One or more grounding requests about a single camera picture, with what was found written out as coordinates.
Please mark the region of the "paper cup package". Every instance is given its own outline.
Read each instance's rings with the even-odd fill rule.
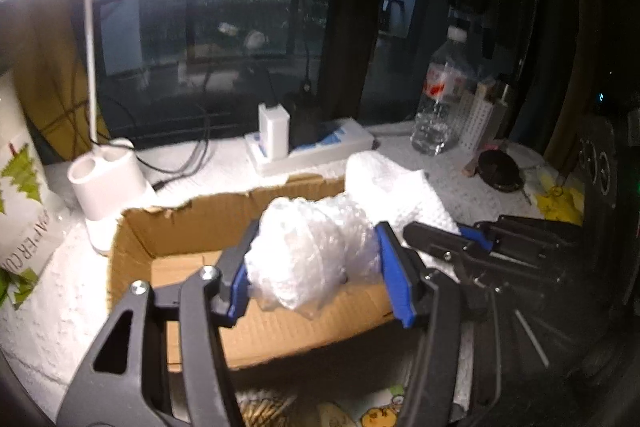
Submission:
[[[68,216],[47,187],[9,71],[0,76],[0,301],[19,306],[29,296]]]

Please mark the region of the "black cable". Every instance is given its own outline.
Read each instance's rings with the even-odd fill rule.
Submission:
[[[71,73],[71,107],[75,107],[76,105],[76,74],[78,74],[78,56],[76,55],[76,59],[74,60],[74,68]],[[74,129],[78,128],[78,112],[73,111],[73,127]],[[78,152],[78,133],[74,133],[74,145],[72,147],[71,157],[76,158],[76,153]]]
[[[211,70],[212,64],[211,62],[209,62],[209,66],[207,67],[207,74],[205,77],[205,81],[203,83],[203,92],[206,92],[206,87],[207,87],[207,83],[209,82],[212,70]],[[138,124],[136,122],[135,117],[133,116],[133,113],[120,101],[118,101],[117,99],[113,98],[112,96],[106,94],[106,93],[102,93],[102,95],[106,98],[108,98],[111,102],[115,103],[116,105],[118,105],[118,107],[120,107],[129,117],[129,120],[131,121],[133,127],[135,129],[138,128]],[[87,119],[88,122],[88,115],[87,115],[87,102],[85,102],[84,104],[84,117],[85,119]],[[161,188],[167,186],[169,183],[181,180],[181,179],[185,179],[185,178],[189,178],[190,176],[193,176],[194,174],[196,174],[197,172],[199,172],[203,167],[204,167],[204,163],[205,160],[207,158],[207,153],[209,152],[209,139],[210,139],[210,118],[209,118],[209,114],[207,113],[207,111],[198,103],[195,103],[195,105],[203,112],[204,115],[204,131],[203,131],[203,136],[200,140],[198,140],[198,142],[196,143],[195,147],[193,148],[193,151],[191,152],[191,155],[187,158],[187,160],[183,163],[183,165],[181,165],[179,168],[177,169],[164,169],[155,165],[152,165],[148,162],[146,162],[145,160],[143,160],[142,158],[140,158],[140,156],[136,155],[136,158],[138,159],[138,161],[140,163],[142,163],[142,165],[146,166],[147,168],[156,171],[156,172],[160,172],[161,174],[167,174],[170,175],[172,177],[165,179],[165,180],[160,180],[156,183],[154,183],[152,185],[154,190],[160,190]],[[110,138],[108,136],[105,136],[103,134],[101,134],[100,132],[98,132],[98,136],[104,140],[110,140]],[[100,142],[91,140],[90,141],[94,144],[94,145],[108,145],[110,147],[115,147],[115,148],[120,148],[120,149],[127,149],[127,150],[132,150],[135,151],[135,147],[132,146],[128,146],[128,145],[124,145],[124,144],[101,144]],[[200,158],[198,160],[196,160],[197,158],[197,153],[198,151],[202,149],[202,153],[200,154]],[[197,161],[196,166],[189,170],[191,165],[194,163],[194,161]]]
[[[269,71],[268,67],[264,67],[264,70],[267,72],[267,80],[269,81],[269,86],[271,87],[271,96],[273,97],[273,103],[278,103],[278,97],[276,96],[276,90],[273,87],[273,81],[271,80],[271,71]]]
[[[82,106],[84,106],[84,105],[86,105],[86,100],[84,100],[84,102],[76,103],[76,105],[74,105],[73,107],[70,107],[64,113],[62,113],[60,116],[54,118],[49,123],[47,123],[46,126],[44,126],[42,129],[40,129],[40,132],[43,135],[47,134],[50,130],[53,129],[53,127],[56,124],[59,124],[61,121],[66,120],[69,117],[69,115],[71,115],[73,113],[73,111],[76,111],[78,109],[82,109]]]
[[[311,65],[311,51],[309,50],[309,40],[306,24],[306,18],[308,16],[308,12],[306,10],[306,0],[300,0],[300,5],[302,6],[302,41],[305,45],[305,55],[306,55],[306,67],[305,67],[305,84],[310,86],[310,65]]]
[[[33,24],[33,14],[31,13],[30,10],[27,10],[27,17],[31,21],[31,23]],[[46,54],[43,51],[43,47],[42,47],[42,44],[40,42],[40,39],[37,37],[37,35],[36,35],[36,38],[35,38],[35,42],[36,42],[36,46],[38,47],[38,50],[40,51],[40,55],[42,57],[46,57]],[[54,94],[56,95],[56,98],[58,99],[58,103],[60,104],[60,107],[62,108],[62,111],[63,111],[63,113],[62,113],[62,115],[60,117],[56,118],[53,122],[48,123],[45,128],[49,128],[51,125],[53,125],[55,123],[58,123],[58,122],[60,122],[60,121],[62,121],[62,120],[64,120],[66,118],[68,120],[69,124],[71,124],[72,129],[74,130],[74,143],[73,143],[73,146],[72,146],[72,155],[73,155],[73,158],[75,158],[76,157],[76,152],[77,152],[76,151],[76,144],[77,144],[76,137],[79,136],[78,127],[77,127],[77,125],[75,123],[76,122],[76,117],[75,117],[76,105],[72,102],[72,108],[71,109],[67,109],[65,107],[65,102],[64,102],[63,97],[62,97],[62,91],[60,90],[60,86],[56,82],[56,75],[53,73],[53,70],[51,68],[51,65],[49,64],[49,61],[45,60],[44,63],[45,63],[45,67],[46,67],[47,71],[49,72],[49,80],[51,81],[51,85],[53,86]],[[77,65],[78,65],[78,58],[76,57],[76,62],[75,62],[75,65],[74,65],[74,71],[73,71],[73,77],[72,77],[72,85],[74,86],[74,93],[75,93],[75,81],[76,81],[76,77],[75,76],[76,76],[76,73],[78,72],[78,70],[76,68]],[[40,131],[40,133],[44,137],[44,130]],[[87,147],[89,147],[89,144],[87,142],[85,142],[84,138],[81,137],[81,140],[84,142],[84,144]]]

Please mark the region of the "bottle label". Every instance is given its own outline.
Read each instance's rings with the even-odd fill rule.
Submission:
[[[422,92],[436,102],[454,102],[460,99],[466,75],[462,71],[441,64],[430,64]]]

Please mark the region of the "cartoon character print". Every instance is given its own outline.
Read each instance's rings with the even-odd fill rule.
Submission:
[[[355,422],[335,403],[325,402],[318,405],[321,427],[356,427]]]
[[[404,396],[395,395],[389,405],[373,407],[360,418],[362,427],[394,427],[398,422],[398,415],[402,409]]]

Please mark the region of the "bottle cap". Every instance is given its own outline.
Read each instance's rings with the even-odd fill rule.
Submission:
[[[466,42],[466,31],[462,28],[449,26],[449,29],[447,30],[447,39],[456,42]]]

